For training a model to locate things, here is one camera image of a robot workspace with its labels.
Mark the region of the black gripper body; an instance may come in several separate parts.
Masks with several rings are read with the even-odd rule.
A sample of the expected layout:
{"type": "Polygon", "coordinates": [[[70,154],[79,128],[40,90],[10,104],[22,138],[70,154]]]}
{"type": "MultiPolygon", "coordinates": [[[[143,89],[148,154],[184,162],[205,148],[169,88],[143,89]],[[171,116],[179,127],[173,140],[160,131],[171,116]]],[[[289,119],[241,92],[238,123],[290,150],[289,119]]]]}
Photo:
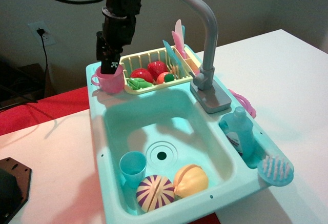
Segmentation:
{"type": "Polygon", "coordinates": [[[106,0],[102,8],[105,22],[99,35],[110,53],[122,53],[123,47],[131,44],[140,9],[141,0],[106,0]]]}

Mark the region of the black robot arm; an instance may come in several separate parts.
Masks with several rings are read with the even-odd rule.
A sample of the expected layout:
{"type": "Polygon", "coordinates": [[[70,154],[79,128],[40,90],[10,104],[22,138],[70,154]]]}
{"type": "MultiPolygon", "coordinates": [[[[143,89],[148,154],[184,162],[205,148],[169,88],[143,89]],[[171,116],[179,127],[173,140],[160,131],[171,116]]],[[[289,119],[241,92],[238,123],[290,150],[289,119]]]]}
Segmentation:
{"type": "Polygon", "coordinates": [[[101,62],[101,74],[115,74],[123,47],[131,44],[135,33],[136,16],[140,13],[141,0],[54,1],[72,5],[106,1],[101,10],[105,21],[102,30],[96,34],[96,59],[101,62]]]}

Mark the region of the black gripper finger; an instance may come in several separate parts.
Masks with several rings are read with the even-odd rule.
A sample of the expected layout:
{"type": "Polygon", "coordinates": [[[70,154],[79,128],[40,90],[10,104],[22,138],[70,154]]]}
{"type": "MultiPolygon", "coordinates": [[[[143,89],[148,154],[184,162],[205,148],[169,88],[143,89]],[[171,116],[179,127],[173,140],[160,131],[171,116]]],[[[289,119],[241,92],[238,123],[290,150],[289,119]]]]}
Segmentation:
{"type": "Polygon", "coordinates": [[[96,58],[97,60],[104,59],[104,50],[105,50],[105,40],[102,34],[97,34],[97,41],[96,41],[96,58]]]}
{"type": "Polygon", "coordinates": [[[120,61],[120,53],[104,52],[101,56],[101,74],[115,74],[120,61]]]}

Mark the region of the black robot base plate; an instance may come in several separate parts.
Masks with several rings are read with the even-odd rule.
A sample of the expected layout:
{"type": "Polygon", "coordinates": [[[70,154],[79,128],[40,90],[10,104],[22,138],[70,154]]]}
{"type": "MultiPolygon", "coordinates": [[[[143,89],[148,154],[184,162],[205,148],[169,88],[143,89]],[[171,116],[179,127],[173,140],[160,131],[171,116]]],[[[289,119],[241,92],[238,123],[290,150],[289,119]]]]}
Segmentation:
{"type": "Polygon", "coordinates": [[[1,159],[1,223],[9,223],[29,199],[32,169],[7,157],[1,159]]]}

